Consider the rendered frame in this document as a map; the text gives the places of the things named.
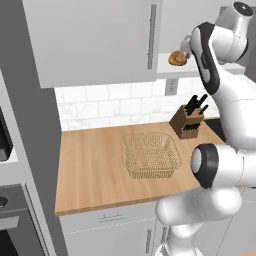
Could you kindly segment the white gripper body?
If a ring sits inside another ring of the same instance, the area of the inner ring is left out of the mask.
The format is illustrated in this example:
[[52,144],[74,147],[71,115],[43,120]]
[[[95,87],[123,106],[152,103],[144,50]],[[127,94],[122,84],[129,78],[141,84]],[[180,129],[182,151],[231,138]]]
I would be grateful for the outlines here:
[[191,34],[187,34],[180,44],[180,50],[185,54],[186,58],[189,58],[192,54],[190,49],[190,38]]

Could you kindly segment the brown bread loaf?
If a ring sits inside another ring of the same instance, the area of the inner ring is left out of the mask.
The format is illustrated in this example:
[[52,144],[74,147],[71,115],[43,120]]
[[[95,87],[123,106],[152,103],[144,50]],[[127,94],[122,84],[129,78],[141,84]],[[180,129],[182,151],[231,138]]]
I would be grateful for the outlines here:
[[189,59],[189,55],[183,51],[174,51],[168,59],[170,65],[173,66],[184,66],[187,64],[187,60]]

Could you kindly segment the white cabinet shelf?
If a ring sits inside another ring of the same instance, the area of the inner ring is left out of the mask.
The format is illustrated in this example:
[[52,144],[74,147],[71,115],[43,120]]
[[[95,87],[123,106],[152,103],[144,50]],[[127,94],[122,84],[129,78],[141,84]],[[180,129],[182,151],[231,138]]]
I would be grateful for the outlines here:
[[[198,77],[199,72],[193,56],[190,57],[187,64],[184,66],[173,66],[168,62],[170,54],[160,53],[158,55],[157,78],[184,78],[184,77]],[[237,63],[227,63],[223,68],[228,72],[239,75],[245,72],[245,68]]]

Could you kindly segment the grey base cabinet door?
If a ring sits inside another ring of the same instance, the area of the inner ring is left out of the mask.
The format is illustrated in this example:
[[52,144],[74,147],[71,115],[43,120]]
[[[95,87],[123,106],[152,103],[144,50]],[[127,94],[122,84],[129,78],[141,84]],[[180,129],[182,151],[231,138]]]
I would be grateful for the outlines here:
[[64,234],[68,256],[151,256],[151,244],[145,252],[148,229],[152,241],[155,219]]
[[169,254],[169,240],[170,240],[170,227],[167,227],[166,239],[163,243],[160,240],[160,246],[157,248],[155,256],[170,256]]

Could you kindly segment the brown wooden knife block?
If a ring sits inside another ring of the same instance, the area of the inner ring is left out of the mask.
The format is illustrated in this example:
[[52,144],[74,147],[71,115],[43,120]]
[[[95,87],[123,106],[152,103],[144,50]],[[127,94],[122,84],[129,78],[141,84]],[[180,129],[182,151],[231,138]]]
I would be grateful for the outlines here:
[[181,139],[193,139],[198,137],[199,127],[204,119],[200,108],[196,108],[191,115],[188,115],[184,105],[181,105],[169,121],[174,132]]

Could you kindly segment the black hob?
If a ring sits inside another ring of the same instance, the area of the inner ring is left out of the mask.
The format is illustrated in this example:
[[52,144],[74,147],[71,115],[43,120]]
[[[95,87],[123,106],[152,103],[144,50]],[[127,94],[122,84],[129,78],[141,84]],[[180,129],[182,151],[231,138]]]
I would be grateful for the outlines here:
[[226,141],[221,121],[219,118],[205,119],[204,122],[211,128],[211,130],[223,141]]

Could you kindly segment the grey tall appliance housing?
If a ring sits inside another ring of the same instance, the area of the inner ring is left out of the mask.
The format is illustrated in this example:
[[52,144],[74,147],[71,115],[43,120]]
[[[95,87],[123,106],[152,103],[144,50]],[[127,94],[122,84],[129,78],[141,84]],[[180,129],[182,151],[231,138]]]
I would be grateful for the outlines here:
[[55,198],[61,127],[55,93],[42,89],[22,0],[0,0],[0,70],[19,135],[20,180],[33,205],[45,256],[68,256]]

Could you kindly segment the black built-in microwave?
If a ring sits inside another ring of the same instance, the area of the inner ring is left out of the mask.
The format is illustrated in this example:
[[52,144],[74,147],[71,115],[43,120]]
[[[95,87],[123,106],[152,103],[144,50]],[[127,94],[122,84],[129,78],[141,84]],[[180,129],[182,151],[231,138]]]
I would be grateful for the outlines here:
[[13,142],[4,118],[2,109],[0,108],[0,162],[5,162],[10,158],[13,150]]

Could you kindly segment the grey drawer front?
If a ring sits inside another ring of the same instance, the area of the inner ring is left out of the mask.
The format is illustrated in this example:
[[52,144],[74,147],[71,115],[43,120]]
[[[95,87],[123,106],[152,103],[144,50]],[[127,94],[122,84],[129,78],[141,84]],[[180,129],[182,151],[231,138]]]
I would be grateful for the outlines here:
[[[147,202],[116,208],[108,208],[97,211],[71,214],[60,217],[60,222],[64,234],[74,233],[78,231],[87,231],[108,226],[121,225],[124,223],[132,223],[135,221],[151,220],[156,218],[155,214],[156,202]],[[116,214],[124,214],[125,219],[119,221],[99,223],[99,218],[104,214],[112,216]]]

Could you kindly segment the black built-in oven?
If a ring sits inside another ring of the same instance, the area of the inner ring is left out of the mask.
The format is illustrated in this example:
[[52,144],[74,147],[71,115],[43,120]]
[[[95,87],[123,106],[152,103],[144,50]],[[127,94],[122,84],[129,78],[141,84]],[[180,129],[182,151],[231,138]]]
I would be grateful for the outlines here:
[[22,187],[0,186],[0,219],[14,216],[18,227],[0,231],[0,256],[45,256]]

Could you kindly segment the grey wall outlet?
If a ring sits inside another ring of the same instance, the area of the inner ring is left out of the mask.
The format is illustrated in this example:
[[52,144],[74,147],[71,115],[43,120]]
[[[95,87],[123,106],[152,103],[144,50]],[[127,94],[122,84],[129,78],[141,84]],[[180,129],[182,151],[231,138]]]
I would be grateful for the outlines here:
[[173,96],[177,94],[178,88],[178,79],[177,78],[169,78],[166,80],[166,87],[165,87],[165,95],[166,96]]

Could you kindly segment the grey wall cabinet door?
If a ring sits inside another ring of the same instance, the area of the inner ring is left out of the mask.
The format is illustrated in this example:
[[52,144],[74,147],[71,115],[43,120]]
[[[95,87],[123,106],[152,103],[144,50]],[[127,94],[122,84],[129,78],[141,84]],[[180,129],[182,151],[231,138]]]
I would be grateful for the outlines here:
[[[43,88],[156,79],[163,0],[22,0]],[[156,4],[148,69],[151,5]]]

